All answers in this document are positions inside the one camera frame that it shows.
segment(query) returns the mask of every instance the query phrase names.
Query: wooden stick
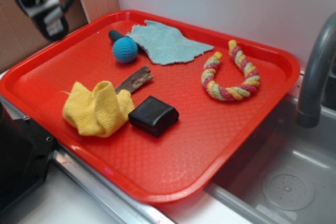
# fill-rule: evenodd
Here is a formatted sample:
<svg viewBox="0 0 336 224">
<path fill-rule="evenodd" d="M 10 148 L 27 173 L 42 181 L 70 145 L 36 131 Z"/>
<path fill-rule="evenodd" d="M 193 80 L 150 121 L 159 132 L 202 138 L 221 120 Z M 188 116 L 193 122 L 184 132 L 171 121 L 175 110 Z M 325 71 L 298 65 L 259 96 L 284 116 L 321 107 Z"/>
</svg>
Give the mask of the wooden stick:
<svg viewBox="0 0 336 224">
<path fill-rule="evenodd" d="M 153 79 L 150 68 L 146 65 L 140 68 L 137 72 L 129 76 L 115 89 L 118 94 L 120 90 L 126 89 L 131 93 L 141 87 L 145 82 Z"/>
</svg>

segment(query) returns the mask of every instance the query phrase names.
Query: sink drain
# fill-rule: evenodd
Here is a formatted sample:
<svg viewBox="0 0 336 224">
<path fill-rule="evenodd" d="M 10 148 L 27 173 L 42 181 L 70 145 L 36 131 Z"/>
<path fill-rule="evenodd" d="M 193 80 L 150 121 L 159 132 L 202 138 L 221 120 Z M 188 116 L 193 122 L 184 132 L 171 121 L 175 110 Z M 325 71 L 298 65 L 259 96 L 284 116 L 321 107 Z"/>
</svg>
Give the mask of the sink drain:
<svg viewBox="0 0 336 224">
<path fill-rule="evenodd" d="M 283 210 L 303 209 L 313 201 L 315 195 L 311 180 L 291 168 L 270 172 L 262 184 L 265 198 Z"/>
</svg>

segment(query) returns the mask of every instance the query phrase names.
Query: blue towel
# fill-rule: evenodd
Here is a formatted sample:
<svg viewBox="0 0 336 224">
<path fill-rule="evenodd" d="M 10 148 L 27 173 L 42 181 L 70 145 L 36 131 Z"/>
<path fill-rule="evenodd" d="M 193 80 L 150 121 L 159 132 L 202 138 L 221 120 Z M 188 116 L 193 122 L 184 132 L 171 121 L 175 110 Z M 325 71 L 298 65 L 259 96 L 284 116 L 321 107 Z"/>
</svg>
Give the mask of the blue towel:
<svg viewBox="0 0 336 224">
<path fill-rule="evenodd" d="M 181 32 L 154 21 L 147 26 L 135 25 L 127 36 L 133 39 L 155 64 L 189 62 L 214 47 L 186 39 Z"/>
</svg>

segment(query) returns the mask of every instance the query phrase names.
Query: black box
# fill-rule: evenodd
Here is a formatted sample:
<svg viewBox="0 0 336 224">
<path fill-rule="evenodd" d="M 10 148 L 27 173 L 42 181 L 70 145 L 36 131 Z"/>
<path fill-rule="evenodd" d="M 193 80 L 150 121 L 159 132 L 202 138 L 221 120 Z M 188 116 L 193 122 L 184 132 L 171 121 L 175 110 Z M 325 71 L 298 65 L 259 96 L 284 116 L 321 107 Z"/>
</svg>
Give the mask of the black box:
<svg viewBox="0 0 336 224">
<path fill-rule="evenodd" d="M 133 126 L 156 137 L 179 120 L 178 111 L 174 107 L 151 95 L 128 117 Z"/>
</svg>

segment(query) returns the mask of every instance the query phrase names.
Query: white wall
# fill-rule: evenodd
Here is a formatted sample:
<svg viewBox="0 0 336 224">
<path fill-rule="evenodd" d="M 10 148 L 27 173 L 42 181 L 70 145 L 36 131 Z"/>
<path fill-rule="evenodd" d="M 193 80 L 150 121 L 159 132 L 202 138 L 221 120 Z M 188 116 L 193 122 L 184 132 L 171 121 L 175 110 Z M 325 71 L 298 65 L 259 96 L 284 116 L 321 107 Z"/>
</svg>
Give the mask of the white wall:
<svg viewBox="0 0 336 224">
<path fill-rule="evenodd" d="M 286 50 L 306 67 L 336 0 L 118 0 L 137 9 Z"/>
</svg>

